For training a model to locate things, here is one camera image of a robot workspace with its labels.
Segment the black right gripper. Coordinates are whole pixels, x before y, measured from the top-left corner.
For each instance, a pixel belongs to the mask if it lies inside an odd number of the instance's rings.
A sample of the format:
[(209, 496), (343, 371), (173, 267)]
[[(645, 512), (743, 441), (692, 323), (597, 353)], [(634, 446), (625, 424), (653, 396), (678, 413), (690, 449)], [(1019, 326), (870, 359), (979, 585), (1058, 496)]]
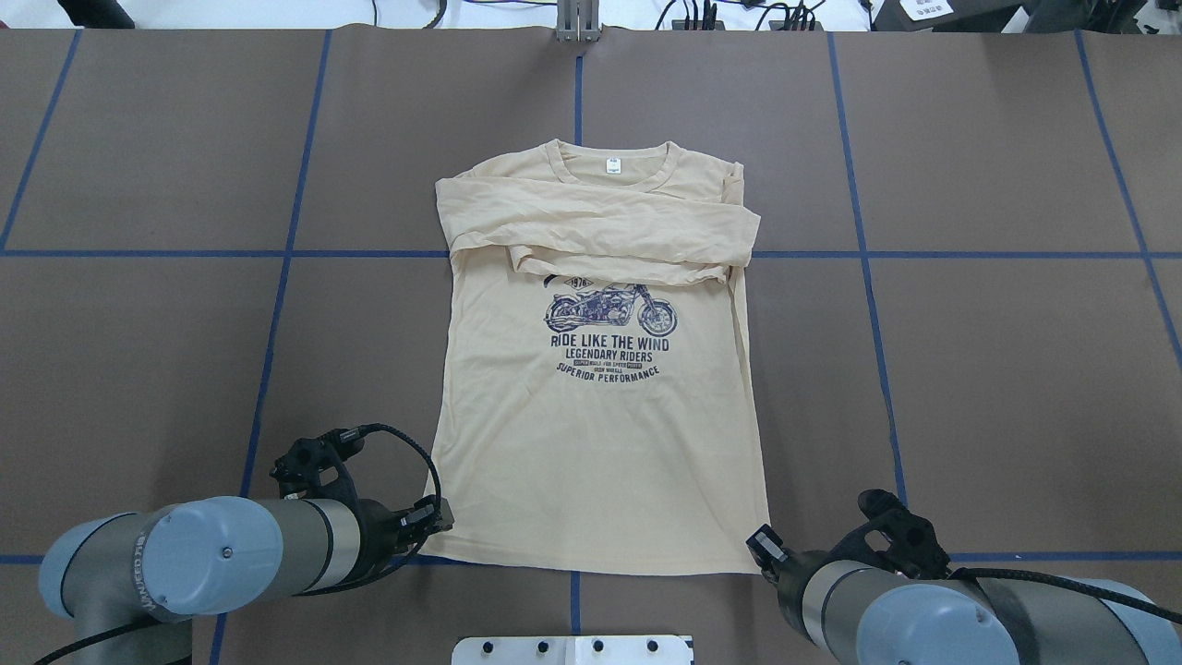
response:
[(790, 552), (777, 530), (762, 524), (743, 541), (756, 565), (764, 565), (764, 576), (777, 589), (782, 615), (803, 615), (803, 594), (812, 578), (831, 560), (829, 550)]

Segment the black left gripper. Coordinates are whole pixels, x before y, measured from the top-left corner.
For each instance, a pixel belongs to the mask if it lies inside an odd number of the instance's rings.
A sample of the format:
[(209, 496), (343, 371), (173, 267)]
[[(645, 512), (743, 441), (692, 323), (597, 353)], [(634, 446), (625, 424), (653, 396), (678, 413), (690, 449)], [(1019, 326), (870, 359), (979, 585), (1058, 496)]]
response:
[(447, 533), (454, 526), (448, 501), (441, 496), (426, 496), (410, 508), (392, 511), (376, 500), (359, 503), (361, 550), (356, 576), (376, 575), (395, 556), (413, 547), (426, 545), (428, 537)]

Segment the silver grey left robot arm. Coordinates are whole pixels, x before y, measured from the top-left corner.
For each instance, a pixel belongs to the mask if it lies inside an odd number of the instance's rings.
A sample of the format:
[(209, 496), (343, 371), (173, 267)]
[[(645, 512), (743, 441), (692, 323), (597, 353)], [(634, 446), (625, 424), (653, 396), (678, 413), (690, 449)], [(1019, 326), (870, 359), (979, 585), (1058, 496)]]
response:
[(358, 589), (452, 523), (435, 495), (400, 511), (372, 500), (219, 496), (93, 519), (43, 556), (43, 602), (76, 631), (43, 664), (190, 664), (194, 619)]

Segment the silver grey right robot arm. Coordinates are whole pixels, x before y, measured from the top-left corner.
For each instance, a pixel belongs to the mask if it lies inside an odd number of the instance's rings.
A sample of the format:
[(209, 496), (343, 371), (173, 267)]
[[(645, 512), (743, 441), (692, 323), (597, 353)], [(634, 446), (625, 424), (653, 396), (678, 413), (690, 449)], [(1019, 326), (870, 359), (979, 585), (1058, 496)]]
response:
[(839, 664), (1177, 664), (1178, 613), (1104, 578), (1005, 568), (908, 576), (865, 546), (746, 542), (779, 608)]

